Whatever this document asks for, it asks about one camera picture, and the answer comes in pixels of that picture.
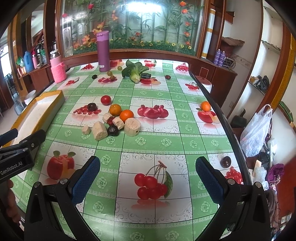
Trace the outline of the person's left hand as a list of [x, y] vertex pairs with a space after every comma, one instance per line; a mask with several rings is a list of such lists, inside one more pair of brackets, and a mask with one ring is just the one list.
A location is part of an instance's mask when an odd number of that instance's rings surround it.
[[9, 179], [7, 182], [8, 192], [7, 192], [7, 204], [6, 213], [9, 218], [13, 220], [14, 223], [20, 225], [21, 216], [18, 211], [18, 206], [16, 204], [16, 197], [12, 192], [12, 188], [14, 186], [13, 182]]

